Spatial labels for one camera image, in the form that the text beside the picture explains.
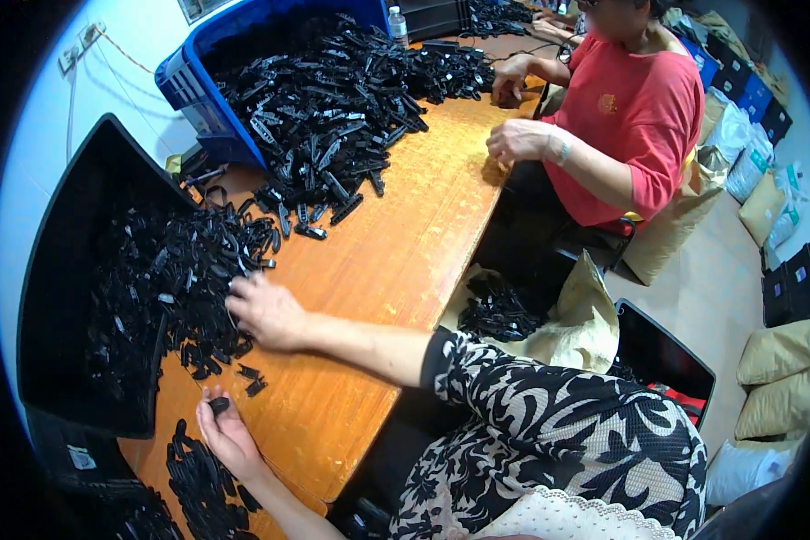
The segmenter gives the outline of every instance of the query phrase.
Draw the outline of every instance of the electrical outlet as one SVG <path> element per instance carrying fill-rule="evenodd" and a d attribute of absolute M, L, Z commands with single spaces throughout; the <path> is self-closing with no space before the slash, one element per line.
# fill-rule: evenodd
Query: electrical outlet
<path fill-rule="evenodd" d="M 63 51 L 63 54 L 58 58 L 60 64 L 60 71 L 65 75 L 69 70 L 75 67 L 78 57 L 81 56 L 81 48 L 77 44 L 73 44 L 69 49 Z"/>
<path fill-rule="evenodd" d="M 83 30 L 78 32 L 78 43 L 81 46 L 81 52 L 90 48 L 97 39 L 99 39 L 99 32 L 97 28 L 104 32 L 105 23 L 103 21 L 94 21 L 93 24 L 88 24 Z"/>

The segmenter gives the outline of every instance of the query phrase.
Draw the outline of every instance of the floor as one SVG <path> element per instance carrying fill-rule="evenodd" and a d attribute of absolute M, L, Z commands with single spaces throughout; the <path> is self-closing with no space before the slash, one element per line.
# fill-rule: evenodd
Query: floor
<path fill-rule="evenodd" d="M 762 320 L 761 261 L 723 193 L 650 287 L 626 268 L 605 277 L 614 301 L 626 298 L 670 331 L 714 372 L 717 383 L 702 425 L 709 456 L 734 439 L 746 394 L 735 382 L 747 338 Z"/>

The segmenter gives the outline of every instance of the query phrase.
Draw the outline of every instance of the white wall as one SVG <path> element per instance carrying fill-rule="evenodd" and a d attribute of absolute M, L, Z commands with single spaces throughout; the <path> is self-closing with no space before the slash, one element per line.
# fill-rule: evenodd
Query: white wall
<path fill-rule="evenodd" d="M 741 40 L 745 39 L 747 17 L 750 9 L 741 0 L 697 0 L 693 6 L 701 12 L 713 9 L 733 27 Z M 795 70 L 792 69 L 783 50 L 774 48 L 768 65 L 774 75 L 785 76 L 788 83 L 788 106 L 786 110 L 793 124 L 786 137 L 775 147 L 775 163 L 778 167 L 792 162 L 801 162 L 804 172 L 802 186 L 810 195 L 810 101 L 804 92 Z M 801 213 L 801 222 L 795 234 L 778 246 L 773 257 L 769 258 L 772 269 L 788 261 L 798 253 L 805 243 L 810 242 L 810 203 Z"/>
<path fill-rule="evenodd" d="M 153 76 L 106 39 L 100 37 L 85 52 L 74 73 L 66 78 L 60 74 L 58 55 L 83 27 L 97 20 L 104 21 L 106 33 L 151 71 L 198 24 L 186 23 L 177 0 L 89 0 L 64 34 L 51 40 L 54 48 L 45 51 L 47 58 L 19 117 L 0 186 L 0 351 L 19 407 L 15 345 L 22 283 L 32 242 L 69 159 L 90 128 L 109 112 L 161 165 L 166 157 L 195 144 L 194 128 L 172 110 Z"/>

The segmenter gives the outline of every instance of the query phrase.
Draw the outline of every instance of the wooden table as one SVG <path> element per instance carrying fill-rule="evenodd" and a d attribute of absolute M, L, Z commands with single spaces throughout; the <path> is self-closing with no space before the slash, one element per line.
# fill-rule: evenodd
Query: wooden table
<path fill-rule="evenodd" d="M 329 227 L 323 242 L 292 235 L 268 276 L 289 287 L 306 309 L 356 320 L 431 330 L 466 270 L 492 214 L 504 173 L 487 157 L 489 131 L 511 117 L 529 117 L 540 88 L 521 110 L 482 101 L 449 99 L 424 105 L 428 133 L 406 135 L 391 150 L 379 199 L 366 182 L 365 201 L 350 217 Z M 231 167 L 218 182 L 238 207 L 263 173 Z M 270 386 L 249 399 L 247 381 L 225 367 L 205 383 L 221 384 L 258 447 L 288 487 L 324 515 L 354 474 L 400 389 L 369 373 L 313 354 L 254 350 L 241 359 Z M 163 360 L 152 441 L 120 441 L 121 450 L 148 486 L 162 493 L 187 537 L 180 505 L 168 487 L 165 447 L 180 418 L 200 438 L 194 419 L 200 386 L 176 354 Z M 251 518 L 252 532 L 284 537 L 265 512 Z"/>

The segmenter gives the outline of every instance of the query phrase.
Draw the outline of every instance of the plastic bottle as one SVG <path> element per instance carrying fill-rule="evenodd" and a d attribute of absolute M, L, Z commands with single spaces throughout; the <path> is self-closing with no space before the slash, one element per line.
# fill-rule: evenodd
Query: plastic bottle
<path fill-rule="evenodd" d="M 387 17 L 390 25 L 390 34 L 397 45 L 408 48 L 408 25 L 405 24 L 405 16 L 399 12 L 399 6 L 390 6 L 390 15 Z"/>

